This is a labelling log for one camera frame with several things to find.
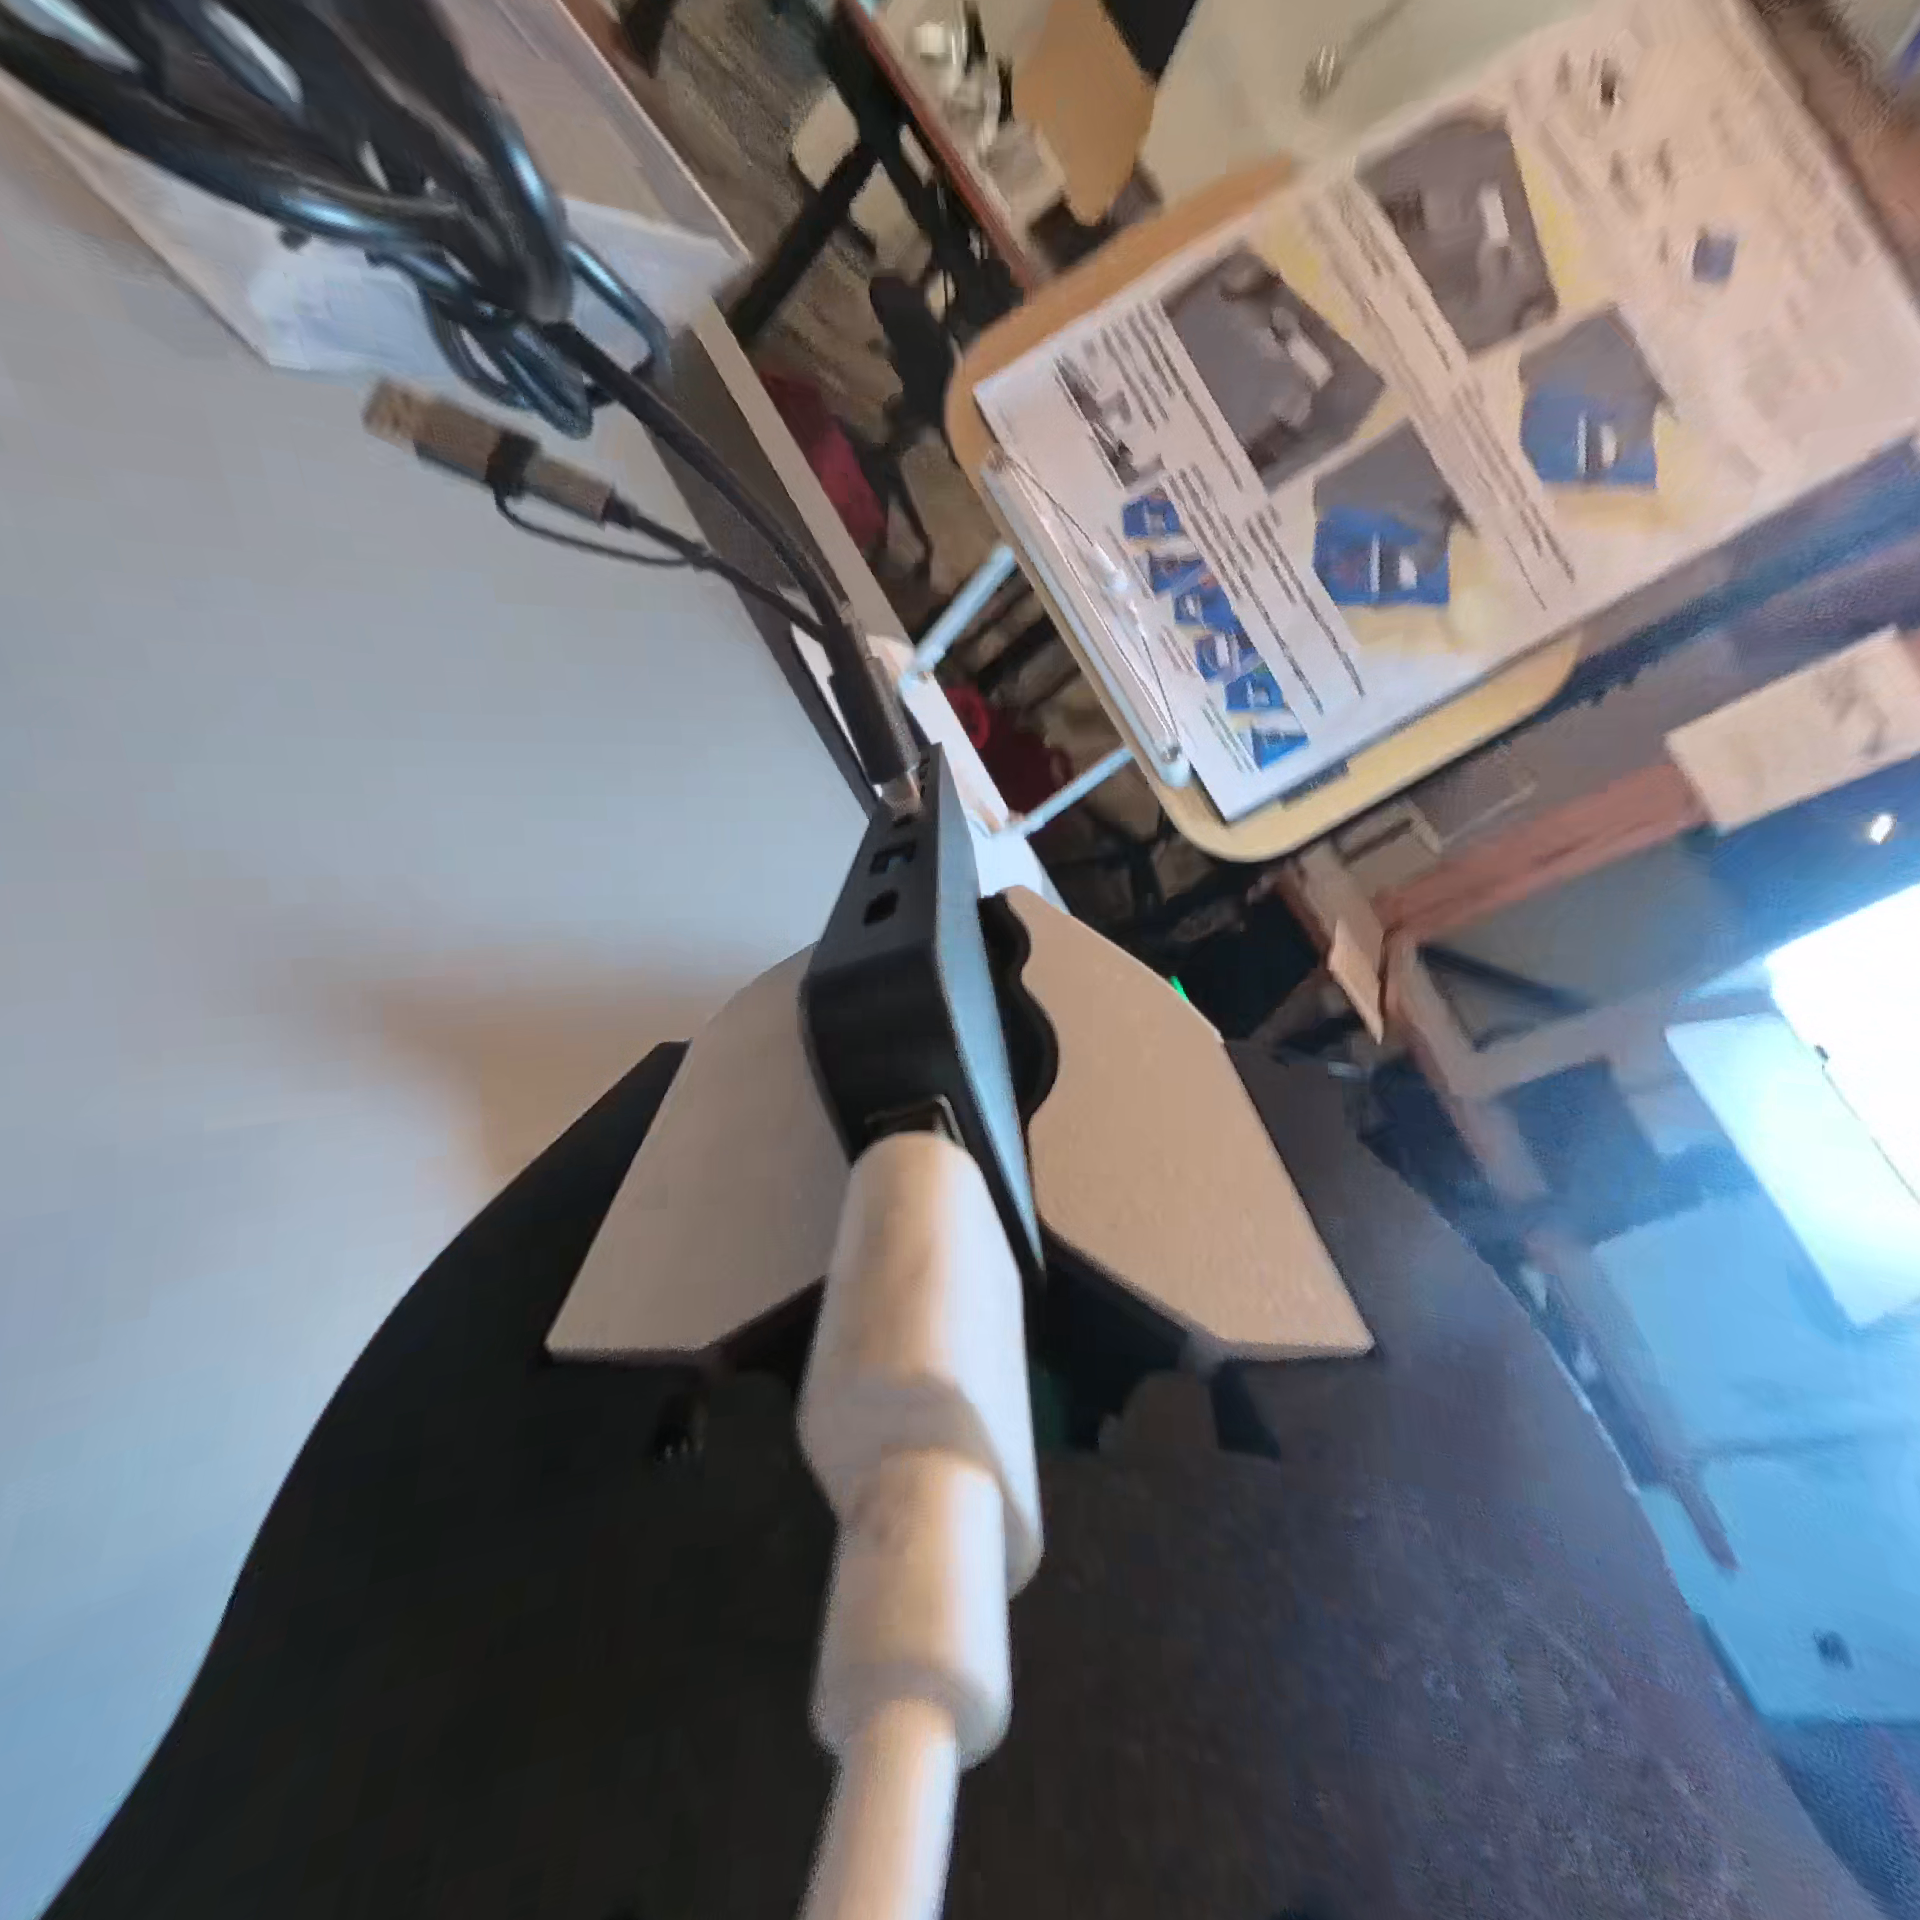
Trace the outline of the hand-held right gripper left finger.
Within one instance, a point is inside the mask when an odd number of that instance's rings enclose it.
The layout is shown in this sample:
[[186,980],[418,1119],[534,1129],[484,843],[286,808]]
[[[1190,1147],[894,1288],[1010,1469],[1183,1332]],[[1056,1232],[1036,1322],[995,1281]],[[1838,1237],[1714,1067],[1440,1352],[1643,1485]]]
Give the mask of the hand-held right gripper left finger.
[[805,960],[687,1044],[547,1332],[552,1360],[707,1360],[826,1275],[847,1153],[803,1042]]

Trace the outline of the clipboard with instruction sheet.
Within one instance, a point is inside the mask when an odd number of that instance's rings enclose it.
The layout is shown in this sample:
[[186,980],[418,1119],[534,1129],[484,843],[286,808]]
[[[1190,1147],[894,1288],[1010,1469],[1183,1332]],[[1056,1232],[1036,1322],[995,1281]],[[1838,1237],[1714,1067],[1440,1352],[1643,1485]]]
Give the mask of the clipboard with instruction sheet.
[[1759,4],[1595,4],[974,376],[982,492],[1190,836],[1916,445],[1916,290]]

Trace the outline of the white cardboard box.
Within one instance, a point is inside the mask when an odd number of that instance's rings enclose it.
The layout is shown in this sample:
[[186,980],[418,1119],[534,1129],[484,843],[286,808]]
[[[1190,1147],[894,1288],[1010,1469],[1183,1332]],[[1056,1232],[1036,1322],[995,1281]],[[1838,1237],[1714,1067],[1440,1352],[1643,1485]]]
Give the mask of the white cardboard box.
[[[747,249],[664,136],[559,4],[439,4],[478,85],[533,139],[566,221],[669,329],[744,271]],[[445,380],[413,292],[343,245],[277,239],[266,218],[136,157],[21,80],[5,107],[270,369]]]

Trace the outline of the wooden document stand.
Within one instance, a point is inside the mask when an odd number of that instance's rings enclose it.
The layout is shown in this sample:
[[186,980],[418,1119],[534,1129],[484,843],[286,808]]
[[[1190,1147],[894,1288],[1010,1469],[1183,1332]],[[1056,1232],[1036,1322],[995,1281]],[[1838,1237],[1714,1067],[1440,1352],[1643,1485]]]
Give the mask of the wooden document stand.
[[989,490],[989,468],[999,460],[997,439],[976,405],[976,389],[1037,349],[1056,331],[1079,322],[1090,308],[1114,299],[1128,281],[1157,271],[1214,229],[1247,215],[1299,173],[1299,162],[1276,154],[1205,183],[1189,196],[1166,203],[1140,225],[1128,225],[1066,271],[1036,279],[1022,303],[988,325],[951,373],[944,426],[951,456],[989,517],[997,549],[1016,564],[1024,583],[1040,600],[1080,679],[1090,683],[1116,743],[1093,779],[1133,767],[1155,794],[1162,812],[1190,845],[1239,864],[1302,852],[1364,810],[1390,802],[1408,786],[1440,773],[1460,757],[1490,746],[1500,733],[1539,716],[1559,693],[1579,659],[1582,632],[1508,664],[1488,681],[1458,693],[1451,701],[1382,737],[1344,767],[1308,788],[1268,802],[1260,812],[1227,824],[1194,784],[1174,784],[1138,738],[1128,713],[1099,681],[1088,645],[1043,580],[1040,562],[1026,551],[1020,531],[1005,519]]

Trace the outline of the tan chair back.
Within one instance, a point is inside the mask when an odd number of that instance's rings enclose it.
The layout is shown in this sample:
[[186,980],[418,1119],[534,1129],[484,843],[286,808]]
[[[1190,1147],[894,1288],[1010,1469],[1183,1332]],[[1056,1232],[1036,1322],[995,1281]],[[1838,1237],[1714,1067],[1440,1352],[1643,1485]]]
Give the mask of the tan chair back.
[[1196,3],[1047,3],[1015,57],[1015,119],[1051,156],[1077,225],[1101,225],[1133,179],[1196,12]]

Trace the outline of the tan paper label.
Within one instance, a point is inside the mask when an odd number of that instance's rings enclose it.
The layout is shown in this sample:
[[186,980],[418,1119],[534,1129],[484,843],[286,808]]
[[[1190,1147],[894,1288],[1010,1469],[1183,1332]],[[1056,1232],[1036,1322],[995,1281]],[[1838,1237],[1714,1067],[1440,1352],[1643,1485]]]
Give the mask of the tan paper label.
[[1668,731],[1664,752],[1716,832],[1903,767],[1918,757],[1918,639],[1871,634]]

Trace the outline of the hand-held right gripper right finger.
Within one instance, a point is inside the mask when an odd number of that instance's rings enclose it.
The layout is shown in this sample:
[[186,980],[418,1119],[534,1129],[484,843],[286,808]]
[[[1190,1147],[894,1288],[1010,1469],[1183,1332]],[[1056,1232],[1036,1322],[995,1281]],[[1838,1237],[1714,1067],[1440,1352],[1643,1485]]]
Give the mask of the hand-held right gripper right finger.
[[1226,1041],[1149,968],[1016,884],[1020,984],[1056,1066],[1026,1125],[1040,1226],[1205,1363],[1351,1360],[1376,1339]]

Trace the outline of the black multi-port usb hub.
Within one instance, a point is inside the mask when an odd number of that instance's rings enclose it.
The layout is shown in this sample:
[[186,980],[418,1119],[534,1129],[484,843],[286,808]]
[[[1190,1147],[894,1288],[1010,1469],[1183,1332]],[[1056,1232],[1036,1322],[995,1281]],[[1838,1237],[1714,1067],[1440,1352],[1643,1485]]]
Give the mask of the black multi-port usb hub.
[[941,749],[922,808],[875,820],[800,984],[806,1067],[851,1161],[939,1120],[981,1170],[1026,1296],[1044,1234],[1026,1127],[1053,1085],[1053,1026],[1024,984],[1030,938],[978,889],[970,817]]

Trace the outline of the red cloth bag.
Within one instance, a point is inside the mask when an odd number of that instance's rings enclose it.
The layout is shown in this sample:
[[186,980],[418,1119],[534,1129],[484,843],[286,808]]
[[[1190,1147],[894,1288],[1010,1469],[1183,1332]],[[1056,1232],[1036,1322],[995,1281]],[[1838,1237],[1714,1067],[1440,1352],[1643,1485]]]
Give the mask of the red cloth bag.
[[974,687],[954,683],[944,693],[1007,812],[1015,817],[1034,813],[1074,779],[1067,752],[1050,746],[1040,731],[992,705]]
[[866,560],[885,559],[903,487],[894,457],[840,419],[811,380],[774,369],[757,373],[855,547]]

